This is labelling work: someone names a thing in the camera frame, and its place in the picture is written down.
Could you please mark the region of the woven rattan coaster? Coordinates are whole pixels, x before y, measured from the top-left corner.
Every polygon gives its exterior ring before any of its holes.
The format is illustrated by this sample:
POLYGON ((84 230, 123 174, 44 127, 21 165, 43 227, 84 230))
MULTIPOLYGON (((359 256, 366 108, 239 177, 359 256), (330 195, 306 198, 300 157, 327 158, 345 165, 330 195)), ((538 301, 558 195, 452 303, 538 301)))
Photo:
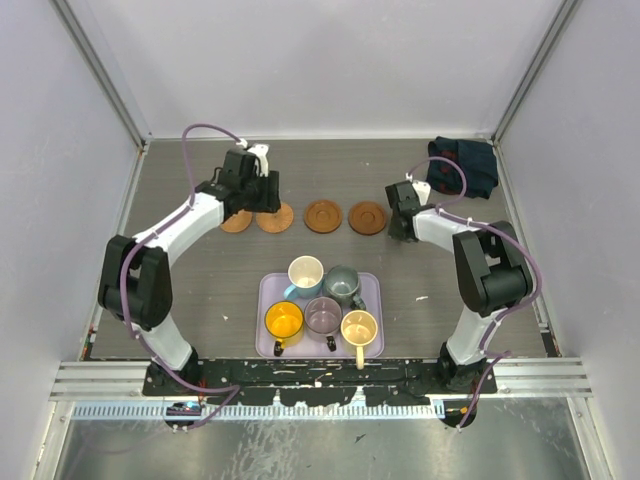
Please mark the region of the woven rattan coaster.
POLYGON ((294 211, 292 207, 285 203, 281 203, 280 209, 275 213, 257 213, 256 222, 258 226, 265 232, 270 234, 278 234, 286 231, 294 221, 294 211))
POLYGON ((237 234, 245 231, 252 221, 253 213, 241 210, 222 223, 220 229, 226 233, 237 234))

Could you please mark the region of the brown wooden coaster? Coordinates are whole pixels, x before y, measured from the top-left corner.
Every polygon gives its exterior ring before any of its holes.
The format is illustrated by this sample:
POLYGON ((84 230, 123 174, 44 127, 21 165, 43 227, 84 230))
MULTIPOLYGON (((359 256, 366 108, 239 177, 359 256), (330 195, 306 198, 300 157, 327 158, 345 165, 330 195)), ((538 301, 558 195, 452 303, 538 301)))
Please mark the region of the brown wooden coaster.
POLYGON ((385 228, 387 215, 380 204, 362 201, 351 207, 348 222, 356 233, 371 236, 380 233, 385 228))
POLYGON ((327 199, 312 201, 305 209, 304 223, 313 232, 328 234, 342 224, 343 212, 340 206, 327 199))

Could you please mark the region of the grey green mug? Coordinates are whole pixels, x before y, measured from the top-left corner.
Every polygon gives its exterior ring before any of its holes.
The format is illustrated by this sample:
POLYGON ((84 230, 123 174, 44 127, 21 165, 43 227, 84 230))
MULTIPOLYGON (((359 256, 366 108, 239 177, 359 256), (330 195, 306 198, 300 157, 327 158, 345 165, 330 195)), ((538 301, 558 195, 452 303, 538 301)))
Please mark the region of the grey green mug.
POLYGON ((358 272, 346 265, 331 268, 324 277, 323 293, 334 299, 341 307, 351 310, 366 310, 361 297, 361 282, 358 272))

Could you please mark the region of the cream mug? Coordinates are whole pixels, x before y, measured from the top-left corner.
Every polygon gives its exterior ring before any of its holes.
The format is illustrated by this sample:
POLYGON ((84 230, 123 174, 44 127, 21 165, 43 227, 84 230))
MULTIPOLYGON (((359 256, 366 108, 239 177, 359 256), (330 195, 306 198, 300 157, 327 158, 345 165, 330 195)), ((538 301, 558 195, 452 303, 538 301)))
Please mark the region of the cream mug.
POLYGON ((355 358, 356 368, 363 370, 365 352, 379 333, 375 317, 364 310, 353 310, 347 313, 341 322, 343 349, 355 358))

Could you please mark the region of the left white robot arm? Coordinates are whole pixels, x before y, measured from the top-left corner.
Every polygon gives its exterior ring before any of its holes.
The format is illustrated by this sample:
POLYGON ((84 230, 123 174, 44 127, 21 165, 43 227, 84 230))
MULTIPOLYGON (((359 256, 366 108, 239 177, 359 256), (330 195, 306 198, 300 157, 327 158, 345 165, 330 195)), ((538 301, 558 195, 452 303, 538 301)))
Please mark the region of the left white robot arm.
POLYGON ((235 146, 214 177, 195 187, 174 212, 133 237, 116 235, 106 246, 98 303, 168 369, 164 383, 178 396, 194 393, 200 372, 194 347, 171 316, 171 267, 193 244, 241 211, 275 213, 281 207, 279 172, 269 146, 235 146))

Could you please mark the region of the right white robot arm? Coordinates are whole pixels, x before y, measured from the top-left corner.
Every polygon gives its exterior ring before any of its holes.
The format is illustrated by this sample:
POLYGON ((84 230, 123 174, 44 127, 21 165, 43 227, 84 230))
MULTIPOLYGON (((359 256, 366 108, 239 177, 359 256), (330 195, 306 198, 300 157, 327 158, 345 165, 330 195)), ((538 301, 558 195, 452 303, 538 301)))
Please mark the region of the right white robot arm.
POLYGON ((532 293, 526 251, 506 221, 481 223, 430 204, 424 182, 404 180, 386 186, 385 193, 392 211, 391 238, 426 242, 453 255, 463 311, 444 343, 438 379, 447 392, 462 393, 474 381, 471 365, 486 359, 504 316, 532 293))

